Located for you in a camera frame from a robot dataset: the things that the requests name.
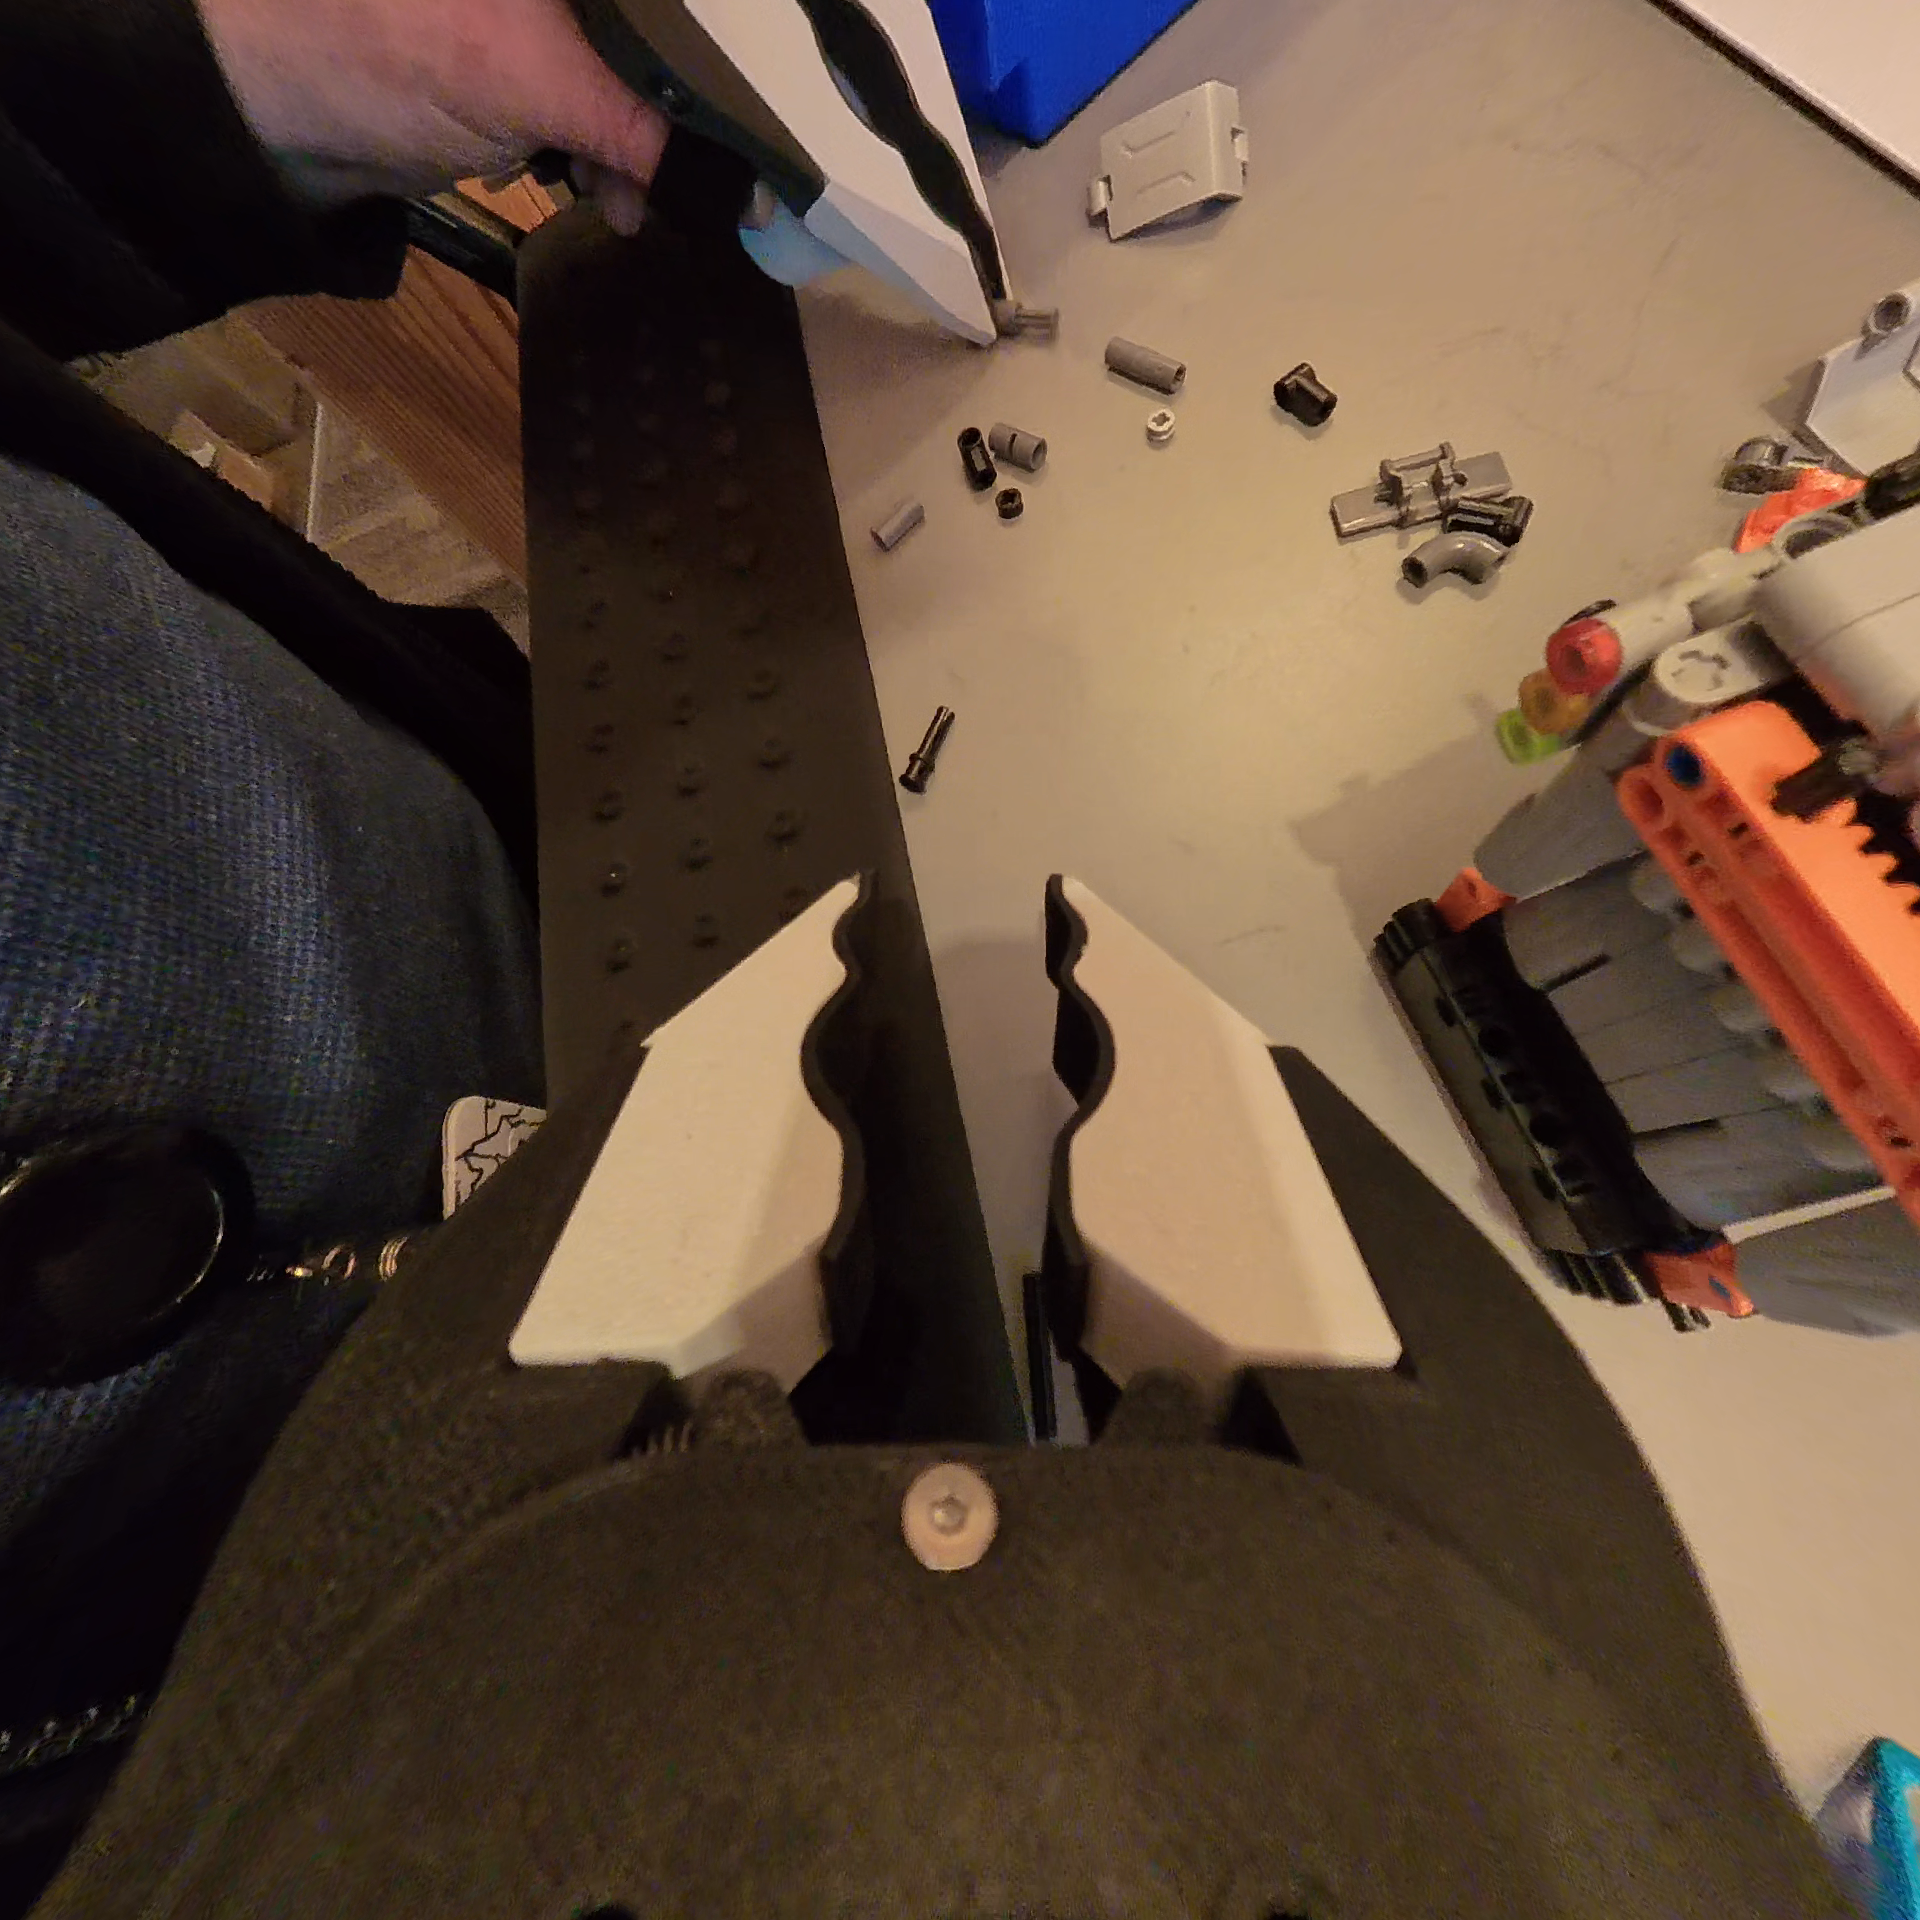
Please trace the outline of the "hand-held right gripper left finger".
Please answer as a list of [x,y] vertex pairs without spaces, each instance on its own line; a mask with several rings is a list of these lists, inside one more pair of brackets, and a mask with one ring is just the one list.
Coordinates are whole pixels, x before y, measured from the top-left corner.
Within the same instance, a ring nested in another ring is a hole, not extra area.
[[795,1387],[875,1294],[858,991],[873,876],[841,878],[642,1045],[513,1333],[524,1369],[604,1361]]

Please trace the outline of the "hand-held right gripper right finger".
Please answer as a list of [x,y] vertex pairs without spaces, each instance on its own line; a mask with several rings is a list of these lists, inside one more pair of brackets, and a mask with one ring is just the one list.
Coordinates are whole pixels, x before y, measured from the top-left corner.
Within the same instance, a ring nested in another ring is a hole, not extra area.
[[1081,881],[1045,890],[1051,1333],[1104,1379],[1386,1373],[1381,1294],[1260,1025]]

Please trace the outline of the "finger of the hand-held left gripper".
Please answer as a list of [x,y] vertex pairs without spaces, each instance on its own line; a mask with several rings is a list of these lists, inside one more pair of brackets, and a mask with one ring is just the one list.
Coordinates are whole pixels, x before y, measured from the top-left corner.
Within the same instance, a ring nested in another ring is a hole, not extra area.
[[836,62],[836,2],[693,5],[695,17],[747,59],[768,95],[791,108],[824,167],[826,193],[805,222],[859,268],[937,321],[948,333],[993,345],[993,302],[969,258],[932,225],[899,154],[871,129]]
[[839,5],[836,62],[932,225],[964,252],[984,299],[1005,302],[1002,242],[930,5]]

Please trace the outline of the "blue labelled bin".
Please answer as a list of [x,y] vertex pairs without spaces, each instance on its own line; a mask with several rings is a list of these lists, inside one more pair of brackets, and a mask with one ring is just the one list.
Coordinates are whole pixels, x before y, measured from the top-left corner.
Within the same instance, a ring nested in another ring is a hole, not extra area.
[[1050,141],[1192,2],[930,2],[968,118]]

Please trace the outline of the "grey orange toy block model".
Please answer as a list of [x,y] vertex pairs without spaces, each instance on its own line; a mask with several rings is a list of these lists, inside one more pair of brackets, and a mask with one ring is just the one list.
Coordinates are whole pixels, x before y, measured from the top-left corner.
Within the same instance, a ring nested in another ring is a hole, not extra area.
[[1379,965],[1552,1281],[1681,1331],[1919,1326],[1915,452],[1588,603],[1552,777]]

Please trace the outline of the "blue plastic toy wrench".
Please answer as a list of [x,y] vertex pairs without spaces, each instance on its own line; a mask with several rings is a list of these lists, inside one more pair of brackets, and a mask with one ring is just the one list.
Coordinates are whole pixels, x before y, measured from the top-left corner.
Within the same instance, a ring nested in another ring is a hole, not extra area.
[[1863,1918],[1919,1918],[1919,1756],[1889,1738],[1857,1754],[1815,1812],[1825,1857]]

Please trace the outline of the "person's left forearm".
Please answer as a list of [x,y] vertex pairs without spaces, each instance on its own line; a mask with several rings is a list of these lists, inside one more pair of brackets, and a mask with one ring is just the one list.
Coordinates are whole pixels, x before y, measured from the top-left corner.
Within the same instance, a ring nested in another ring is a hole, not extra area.
[[305,206],[186,2],[3,5],[5,363],[151,345],[269,297],[386,297],[395,202]]

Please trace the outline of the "person's left hand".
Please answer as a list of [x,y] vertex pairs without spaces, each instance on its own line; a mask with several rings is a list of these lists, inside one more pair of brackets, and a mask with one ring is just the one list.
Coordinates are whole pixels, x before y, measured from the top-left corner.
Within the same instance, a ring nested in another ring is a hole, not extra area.
[[225,83],[309,202],[424,196],[563,154],[635,233],[668,123],[563,2],[200,2]]

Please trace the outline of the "printed white red card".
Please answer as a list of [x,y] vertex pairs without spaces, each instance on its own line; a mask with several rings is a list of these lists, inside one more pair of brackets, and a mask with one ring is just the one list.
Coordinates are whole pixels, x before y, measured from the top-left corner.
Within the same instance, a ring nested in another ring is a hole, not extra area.
[[545,1109],[492,1095],[463,1095],[439,1129],[442,1217],[453,1217],[543,1127]]

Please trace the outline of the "grey flat toy cover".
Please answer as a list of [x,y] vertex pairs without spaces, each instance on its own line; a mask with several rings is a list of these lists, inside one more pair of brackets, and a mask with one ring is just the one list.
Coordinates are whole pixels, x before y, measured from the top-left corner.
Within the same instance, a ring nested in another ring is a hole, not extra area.
[[1156,102],[1098,141],[1089,220],[1114,242],[1243,198],[1251,167],[1235,85],[1208,81]]

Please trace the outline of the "dark perforated pad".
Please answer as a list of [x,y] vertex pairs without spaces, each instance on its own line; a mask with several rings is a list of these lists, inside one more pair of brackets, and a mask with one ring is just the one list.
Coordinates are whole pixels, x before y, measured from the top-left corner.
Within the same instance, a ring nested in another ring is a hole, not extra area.
[[673,134],[635,238],[520,249],[545,1082],[633,1067],[866,878],[832,1059],[869,1177],[859,1337],[811,1433],[1020,1444],[1025,1406],[797,303],[737,241],[744,159]]

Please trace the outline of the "white stand with flat base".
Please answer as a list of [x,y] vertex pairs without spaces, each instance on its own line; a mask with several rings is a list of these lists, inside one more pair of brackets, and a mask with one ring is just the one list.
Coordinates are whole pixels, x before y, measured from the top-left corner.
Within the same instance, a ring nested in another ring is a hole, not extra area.
[[1871,149],[1919,167],[1915,2],[1679,2],[1682,17]]

